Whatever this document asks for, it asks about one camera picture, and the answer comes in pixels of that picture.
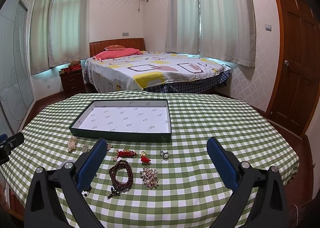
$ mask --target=red charm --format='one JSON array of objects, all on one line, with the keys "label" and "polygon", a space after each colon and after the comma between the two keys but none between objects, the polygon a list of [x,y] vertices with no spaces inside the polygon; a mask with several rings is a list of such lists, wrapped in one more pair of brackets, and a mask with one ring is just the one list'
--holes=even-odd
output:
[{"label": "red charm", "polygon": [[117,150],[117,157],[113,158],[113,161],[117,161],[118,158],[130,158],[130,157],[135,157],[137,156],[137,154],[134,151],[131,150],[123,150],[123,151],[119,151]]},{"label": "red charm", "polygon": [[141,153],[141,162],[143,163],[150,163],[151,159],[147,158],[147,153],[145,151],[142,151]]}]

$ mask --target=blue plaid cloth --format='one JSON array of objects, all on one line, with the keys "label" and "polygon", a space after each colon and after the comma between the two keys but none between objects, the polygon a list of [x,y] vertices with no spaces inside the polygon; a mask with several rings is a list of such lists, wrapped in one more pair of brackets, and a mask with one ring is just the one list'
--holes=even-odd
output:
[{"label": "blue plaid cloth", "polygon": [[192,82],[175,82],[167,83],[158,86],[151,86],[144,89],[151,93],[184,93],[184,94],[199,94],[207,91],[210,88],[219,86],[226,86],[227,78],[229,77],[229,70],[221,72],[219,75],[198,79]]}]

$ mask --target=power cord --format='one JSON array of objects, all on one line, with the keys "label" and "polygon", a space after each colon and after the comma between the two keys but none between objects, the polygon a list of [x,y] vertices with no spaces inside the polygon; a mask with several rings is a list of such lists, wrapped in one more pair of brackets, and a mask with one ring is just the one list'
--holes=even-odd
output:
[{"label": "power cord", "polygon": [[288,206],[291,206],[291,205],[294,205],[294,206],[296,207],[296,209],[297,209],[297,223],[296,223],[296,226],[295,226],[295,227],[297,227],[297,226],[298,226],[298,219],[299,219],[298,207],[297,207],[295,204],[290,204],[290,205],[288,205]]}]

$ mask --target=wooden nightstand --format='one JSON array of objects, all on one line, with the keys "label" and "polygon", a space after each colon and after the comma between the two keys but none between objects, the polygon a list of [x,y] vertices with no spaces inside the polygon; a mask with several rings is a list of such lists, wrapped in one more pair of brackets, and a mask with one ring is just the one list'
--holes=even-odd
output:
[{"label": "wooden nightstand", "polygon": [[60,75],[63,92],[66,98],[79,94],[86,93],[82,69],[75,70],[69,73]]}]

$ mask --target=curtain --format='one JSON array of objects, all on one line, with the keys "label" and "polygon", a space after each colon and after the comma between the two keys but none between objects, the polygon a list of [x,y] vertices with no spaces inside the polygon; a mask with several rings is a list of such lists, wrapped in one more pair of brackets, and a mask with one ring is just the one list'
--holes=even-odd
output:
[{"label": "curtain", "polygon": [[89,0],[53,0],[49,27],[49,66],[88,58]]},{"label": "curtain", "polygon": [[252,0],[200,0],[200,55],[255,66]]},{"label": "curtain", "polygon": [[50,0],[35,0],[30,24],[31,75],[49,69],[48,12]]},{"label": "curtain", "polygon": [[199,54],[199,0],[168,0],[165,51]]}]

